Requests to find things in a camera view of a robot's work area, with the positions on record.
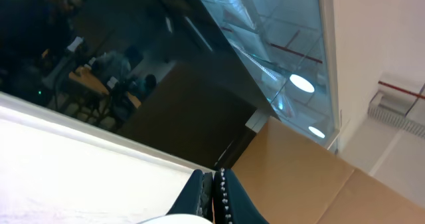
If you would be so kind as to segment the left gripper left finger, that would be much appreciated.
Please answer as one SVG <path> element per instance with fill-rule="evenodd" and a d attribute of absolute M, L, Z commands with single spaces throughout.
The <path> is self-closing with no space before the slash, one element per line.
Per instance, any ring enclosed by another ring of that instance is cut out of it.
<path fill-rule="evenodd" d="M 213 221 L 213 173 L 194 170 L 167 214 L 197 215 Z"/>

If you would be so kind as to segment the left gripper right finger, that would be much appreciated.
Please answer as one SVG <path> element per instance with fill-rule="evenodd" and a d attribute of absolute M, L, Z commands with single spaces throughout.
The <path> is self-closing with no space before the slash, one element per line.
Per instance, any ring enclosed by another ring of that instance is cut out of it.
<path fill-rule="evenodd" d="M 268 224 L 231 169 L 214 175 L 212 204 L 216 224 Z"/>

